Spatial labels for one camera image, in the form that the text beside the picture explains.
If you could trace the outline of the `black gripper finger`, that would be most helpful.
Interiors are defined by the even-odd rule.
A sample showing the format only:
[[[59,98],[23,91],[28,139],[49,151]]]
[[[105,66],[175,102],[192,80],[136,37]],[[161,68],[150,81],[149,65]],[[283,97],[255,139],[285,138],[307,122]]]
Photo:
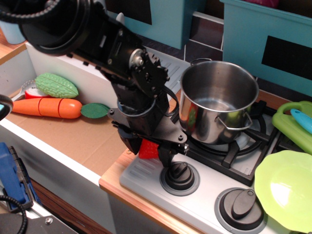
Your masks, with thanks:
[[[177,150],[169,143],[162,143],[158,146],[157,151],[163,167],[170,167],[173,157],[177,154]]]
[[[135,155],[138,154],[142,144],[142,139],[133,132],[129,132],[123,128],[118,128],[118,134],[126,147]]]

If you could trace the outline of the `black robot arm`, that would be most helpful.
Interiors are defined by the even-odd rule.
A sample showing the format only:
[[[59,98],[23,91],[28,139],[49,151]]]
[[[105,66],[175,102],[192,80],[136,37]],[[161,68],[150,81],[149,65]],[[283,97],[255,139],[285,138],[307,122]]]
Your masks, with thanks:
[[[16,23],[25,39],[51,56],[74,55],[99,70],[117,96],[109,111],[124,144],[138,153],[144,139],[158,145],[170,167],[174,155],[188,150],[186,135],[171,121],[167,69],[141,39],[109,17],[98,0],[3,0],[0,19]]]

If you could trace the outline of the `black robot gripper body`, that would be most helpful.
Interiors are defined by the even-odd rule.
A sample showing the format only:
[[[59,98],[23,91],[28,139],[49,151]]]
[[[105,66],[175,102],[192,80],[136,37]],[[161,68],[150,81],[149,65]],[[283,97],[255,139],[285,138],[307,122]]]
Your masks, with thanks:
[[[186,143],[187,136],[175,125],[171,118],[165,116],[170,108],[167,97],[153,100],[149,108],[143,112],[124,112],[124,106],[110,109],[108,117],[117,128],[123,128],[133,132],[141,139],[147,139],[158,145],[169,143],[177,153],[185,154],[189,147]]]

